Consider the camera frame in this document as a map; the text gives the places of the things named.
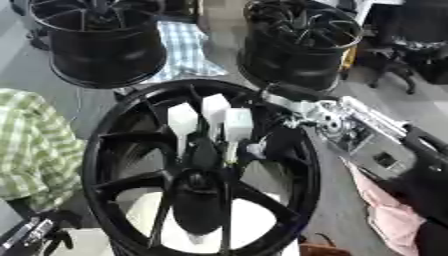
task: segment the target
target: plaid shirt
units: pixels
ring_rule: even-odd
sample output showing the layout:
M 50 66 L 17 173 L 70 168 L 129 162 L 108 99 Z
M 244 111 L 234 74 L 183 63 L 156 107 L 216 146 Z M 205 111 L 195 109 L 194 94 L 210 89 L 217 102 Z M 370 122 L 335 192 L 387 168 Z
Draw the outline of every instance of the plaid shirt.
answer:
M 208 36 L 195 24 L 159 21 L 157 28 L 168 56 L 162 70 L 145 83 L 168 81 L 180 74 L 196 76 L 227 74 L 227 71 L 205 58 L 202 47 Z
M 84 142 L 38 94 L 0 88 L 0 197 L 29 197 L 36 212 L 80 188 Z

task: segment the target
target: office chair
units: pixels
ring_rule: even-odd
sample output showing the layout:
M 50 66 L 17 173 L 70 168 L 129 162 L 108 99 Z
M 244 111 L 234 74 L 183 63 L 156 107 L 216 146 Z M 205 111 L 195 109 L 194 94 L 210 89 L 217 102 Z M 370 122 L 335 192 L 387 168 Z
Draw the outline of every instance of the office chair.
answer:
M 357 58 L 357 64 L 367 66 L 377 73 L 368 84 L 371 88 L 377 88 L 380 78 L 390 72 L 406 82 L 407 94 L 415 93 L 416 85 L 412 79 L 414 71 L 405 62 L 406 56 L 434 56 L 446 45 L 448 36 L 447 32 L 434 29 L 436 25 L 444 26 L 446 23 L 441 21 L 448 21 L 448 18 L 446 15 L 438 15 L 440 12 L 430 13 L 428 9 L 432 8 L 434 7 L 408 1 L 400 7 L 383 7 L 372 11 L 370 20 L 376 36 L 367 41 L 373 48 L 368 49 L 370 54 Z

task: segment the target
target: green plaid cloth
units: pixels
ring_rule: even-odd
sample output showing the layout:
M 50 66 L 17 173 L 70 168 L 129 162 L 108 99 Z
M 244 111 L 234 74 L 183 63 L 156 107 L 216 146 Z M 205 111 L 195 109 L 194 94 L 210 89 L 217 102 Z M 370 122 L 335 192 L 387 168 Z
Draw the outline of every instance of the green plaid cloth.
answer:
M 41 96 L 0 88 L 0 197 L 29 197 L 36 212 L 58 207 L 80 188 L 84 147 Z

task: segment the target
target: rim lip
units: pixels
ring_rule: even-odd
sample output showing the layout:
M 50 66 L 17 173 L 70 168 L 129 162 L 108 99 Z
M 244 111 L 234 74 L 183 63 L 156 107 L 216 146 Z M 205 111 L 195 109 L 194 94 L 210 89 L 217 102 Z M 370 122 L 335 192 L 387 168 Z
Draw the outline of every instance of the rim lip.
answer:
M 265 88 L 269 84 L 288 82 L 288 81 L 283 81 L 283 80 L 266 81 L 264 79 L 258 78 L 256 75 L 253 74 L 254 73 L 253 70 L 248 69 L 248 66 L 245 65 L 243 55 L 244 55 L 243 50 L 239 50 L 237 53 L 237 57 L 236 57 L 236 66 L 238 67 L 238 70 L 240 71 L 241 75 L 244 76 L 244 78 L 246 78 L 251 84 L 253 84 L 259 88 Z M 336 74 L 335 79 L 331 83 L 330 86 L 328 86 L 326 88 L 309 88 L 309 89 L 323 93 L 323 94 L 328 94 L 328 93 L 332 92 L 339 85 L 339 81 L 340 81 L 340 75 Z
M 53 56 L 50 58 L 50 68 L 56 76 L 61 78 L 63 81 L 65 81 L 69 84 L 75 85 L 75 86 L 89 88 L 89 89 L 106 89 L 106 90 L 107 89 L 124 88 L 124 87 L 133 86 L 133 85 L 139 85 L 140 83 L 144 83 L 146 80 L 151 79 L 153 76 L 155 76 L 157 73 L 159 73 L 163 67 L 165 67 L 166 60 L 168 58 L 168 56 L 167 56 L 168 54 L 167 54 L 167 50 L 166 50 L 165 46 L 162 45 L 160 51 L 163 51 L 163 53 L 162 53 L 163 56 L 162 56 L 162 58 L 160 58 L 159 62 L 156 65 L 154 65 L 154 68 L 151 72 L 143 73 L 137 77 L 133 77 L 126 81 L 115 81 L 115 82 L 101 83 L 101 82 L 85 81 L 85 80 L 77 79 L 75 77 L 71 77 L 69 75 L 64 74 L 64 72 L 61 71 L 54 64 Z
M 157 5 L 159 6 L 159 11 L 160 11 L 162 6 L 159 4 L 159 2 L 154 2 L 154 3 L 157 3 Z M 39 18 L 36 15 L 33 5 L 34 5 L 34 0 L 31 1 L 30 6 L 28 7 L 31 18 L 33 20 L 35 20 L 39 25 L 41 25 L 47 29 L 51 29 L 51 30 L 59 31 L 59 32 L 108 35 L 108 34 L 120 33 L 120 32 L 125 33 L 125 32 L 132 32 L 132 31 L 144 31 L 144 30 L 147 30 L 148 28 L 152 29 L 154 24 L 157 23 L 157 18 L 156 18 L 157 15 L 156 14 L 147 12 L 147 11 L 143 11 L 143 10 L 132 9 L 132 11 L 134 11 L 134 12 L 139 12 L 141 14 L 146 15 L 147 20 L 141 24 L 138 24 L 138 25 L 135 25 L 132 27 L 126 27 L 126 28 L 118 28 L 118 29 L 112 29 L 112 30 L 100 30 L 100 31 L 79 31 L 79 30 L 74 30 L 74 29 L 66 29 L 66 28 L 58 27 L 58 26 L 50 24 L 49 22 L 44 21 L 42 18 Z M 74 9 L 74 10 L 81 11 L 81 10 L 87 10 L 87 9 L 79 8 L 79 9 Z
M 257 4 L 263 4 L 263 1 L 261 0 L 251 0 L 249 1 L 245 6 L 244 6 L 244 10 L 243 10 L 243 14 L 244 14 L 244 19 L 246 20 L 246 24 L 248 26 L 252 26 L 254 23 L 250 20 L 250 15 L 251 15 L 251 8 L 253 8 L 253 6 L 257 5 Z M 294 44 L 291 43 L 286 43 L 284 41 L 280 41 L 277 40 L 277 38 L 273 37 L 272 35 L 270 35 L 269 33 L 267 33 L 266 31 L 260 31 L 260 30 L 256 30 L 255 29 L 251 29 L 250 27 L 248 28 L 249 31 L 252 30 L 254 31 L 254 33 L 257 34 L 261 34 L 265 37 L 267 37 L 270 40 L 274 41 L 274 44 L 276 44 L 278 47 L 287 47 L 290 49 L 290 51 L 297 51 L 297 50 L 305 50 L 305 51 L 320 51 L 320 52 L 335 52 L 335 51 L 344 51 L 350 47 L 353 47 L 355 45 L 357 45 L 361 39 L 362 39 L 362 28 L 361 26 L 358 24 L 358 22 L 356 22 L 352 17 L 348 16 L 346 13 L 344 13 L 343 11 L 331 6 L 331 5 L 327 5 L 324 3 L 320 3 L 317 1 L 308 1 L 307 3 L 305 3 L 307 5 L 315 5 L 315 6 L 322 6 L 325 8 L 329 8 L 329 9 L 334 9 L 335 12 L 344 17 L 345 20 L 347 21 L 353 21 L 353 24 L 356 25 L 356 39 L 354 39 L 351 43 L 344 45 L 343 47 L 337 46 L 337 47 L 303 47 L 303 46 L 296 46 Z
M 114 242 L 118 243 L 118 245 L 126 250 L 127 252 L 135 255 L 146 255 L 148 253 L 148 250 L 145 246 L 142 246 L 136 241 L 133 241 L 129 237 L 127 237 L 125 234 L 123 234 L 122 231 L 119 230 L 119 228 L 112 222 L 112 220 L 108 217 L 108 214 L 104 209 L 102 209 L 102 206 L 99 202 L 96 200 L 96 195 L 94 189 L 90 188 L 88 185 L 95 184 L 94 181 L 96 180 L 96 173 L 97 173 L 97 156 L 100 150 L 100 138 L 99 135 L 103 134 L 107 131 L 109 131 L 114 125 L 120 116 L 128 112 L 130 109 L 135 107 L 137 104 L 139 104 L 139 98 L 141 96 L 145 96 L 146 98 L 154 97 L 157 95 L 161 95 L 163 93 L 176 90 L 178 88 L 181 88 L 185 84 L 191 84 L 191 83 L 198 83 L 201 82 L 202 86 L 205 86 L 205 83 L 213 84 L 213 87 L 218 90 L 221 88 L 221 91 L 227 90 L 227 91 L 235 91 L 235 92 L 244 92 L 247 93 L 252 92 L 249 88 L 242 87 L 236 84 L 219 81 L 219 80 L 209 80 L 209 79 L 188 79 L 188 80 L 176 80 L 176 81 L 169 81 L 161 84 L 157 84 L 154 86 L 151 86 L 149 88 L 146 88 L 144 90 L 141 90 L 138 93 L 129 95 L 127 98 L 125 98 L 123 101 L 118 103 L 115 107 L 113 107 L 100 121 L 97 128 L 92 133 L 90 139 L 88 140 L 87 147 L 84 154 L 84 160 L 82 165 L 82 184 L 83 184 L 83 190 L 84 194 L 86 196 L 87 202 L 89 203 L 89 207 L 97 219 L 98 223 L 100 224 L 101 228 L 105 231 L 105 233 L 113 240 Z M 271 244 L 268 248 L 262 248 L 265 249 L 261 252 L 257 252 L 256 254 L 253 253 L 253 251 L 250 253 L 252 255 L 259 255 L 259 256 L 268 256 L 272 255 L 273 253 L 276 253 L 280 250 L 282 250 L 284 247 L 286 247 L 288 244 L 293 242 L 300 231 L 302 231 L 306 225 L 308 224 L 316 206 L 317 202 L 319 200 L 320 196 L 320 165 L 317 158 L 317 151 L 315 150 L 310 138 L 308 135 L 305 134 L 304 136 L 304 144 L 306 145 L 306 148 L 308 149 L 308 154 L 310 158 L 310 168 L 309 172 L 310 175 L 307 175 L 307 186 L 306 186 L 306 192 L 303 199 L 303 202 L 301 203 L 300 209 L 304 209 L 305 211 L 299 212 L 299 220 L 297 221 L 297 226 L 292 227 L 287 234 L 285 234 L 285 237 L 282 239 L 276 241 L 275 243 Z M 247 256 L 247 250 L 245 250 L 246 246 L 232 250 L 234 252 L 235 256 Z M 164 250 L 167 254 L 163 255 L 182 255 L 182 256 L 197 256 L 197 253 L 187 253 L 187 252 L 178 252 L 174 249 L 168 249 Z M 217 256 L 218 253 L 212 253 L 212 254 L 199 254 L 199 255 L 210 255 L 210 256 Z

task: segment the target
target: white foam block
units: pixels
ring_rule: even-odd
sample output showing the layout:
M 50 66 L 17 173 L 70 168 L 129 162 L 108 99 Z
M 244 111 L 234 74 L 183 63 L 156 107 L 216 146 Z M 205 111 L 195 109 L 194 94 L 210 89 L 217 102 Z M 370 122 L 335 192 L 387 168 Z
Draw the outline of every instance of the white foam block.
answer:
M 173 132 L 184 137 L 196 131 L 198 114 L 188 103 L 182 103 L 168 109 L 168 125 Z
M 252 113 L 247 108 L 231 108 L 226 111 L 224 118 L 224 134 L 226 141 L 238 142 L 249 139 L 254 124 Z
M 202 100 L 202 115 L 210 126 L 208 134 L 211 140 L 215 141 L 218 136 L 219 127 L 224 122 L 225 112 L 230 107 L 230 103 L 222 94 L 208 96 Z

